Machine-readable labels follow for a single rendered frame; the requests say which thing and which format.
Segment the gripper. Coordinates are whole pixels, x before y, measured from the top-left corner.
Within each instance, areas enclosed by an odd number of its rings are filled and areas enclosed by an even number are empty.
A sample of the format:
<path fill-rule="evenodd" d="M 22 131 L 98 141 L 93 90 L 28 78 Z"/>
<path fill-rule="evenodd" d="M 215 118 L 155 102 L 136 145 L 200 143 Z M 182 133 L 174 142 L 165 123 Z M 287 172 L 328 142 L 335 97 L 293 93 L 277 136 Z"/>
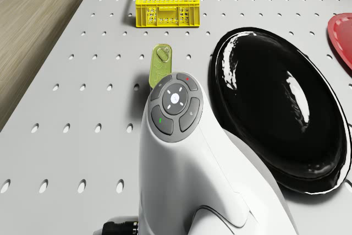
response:
<path fill-rule="evenodd" d="M 139 221 L 137 216 L 118 216 L 110 218 L 102 228 L 92 235 L 139 235 Z"/>

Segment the flat-sided can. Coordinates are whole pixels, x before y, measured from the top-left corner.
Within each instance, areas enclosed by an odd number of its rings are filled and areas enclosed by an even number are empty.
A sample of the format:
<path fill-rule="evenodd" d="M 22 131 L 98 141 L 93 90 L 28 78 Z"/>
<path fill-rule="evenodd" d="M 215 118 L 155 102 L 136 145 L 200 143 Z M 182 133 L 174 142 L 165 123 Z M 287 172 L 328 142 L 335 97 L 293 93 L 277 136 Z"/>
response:
<path fill-rule="evenodd" d="M 172 48 L 168 44 L 157 44 L 152 50 L 149 73 L 149 86 L 151 90 L 166 75 L 172 72 Z"/>

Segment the black plate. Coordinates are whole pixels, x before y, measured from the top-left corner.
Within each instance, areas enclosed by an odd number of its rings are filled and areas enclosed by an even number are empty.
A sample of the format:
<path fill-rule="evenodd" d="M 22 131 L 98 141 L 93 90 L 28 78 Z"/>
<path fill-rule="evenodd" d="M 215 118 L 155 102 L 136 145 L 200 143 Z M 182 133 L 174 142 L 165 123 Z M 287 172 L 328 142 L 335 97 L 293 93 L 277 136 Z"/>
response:
<path fill-rule="evenodd" d="M 352 167 L 352 137 L 331 85 L 286 39 L 244 27 L 224 34 L 210 64 L 220 125 L 244 141 L 282 186 L 337 189 Z"/>

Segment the red plate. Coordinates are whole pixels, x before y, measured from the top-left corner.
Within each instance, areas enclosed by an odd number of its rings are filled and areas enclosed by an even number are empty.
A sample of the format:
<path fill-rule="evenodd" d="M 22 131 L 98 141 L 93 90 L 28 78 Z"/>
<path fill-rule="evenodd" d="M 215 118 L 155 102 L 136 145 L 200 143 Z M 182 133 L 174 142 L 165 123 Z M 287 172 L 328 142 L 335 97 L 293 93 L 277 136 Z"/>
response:
<path fill-rule="evenodd" d="M 352 13 L 342 13 L 331 17 L 327 30 L 333 47 L 352 70 Z"/>

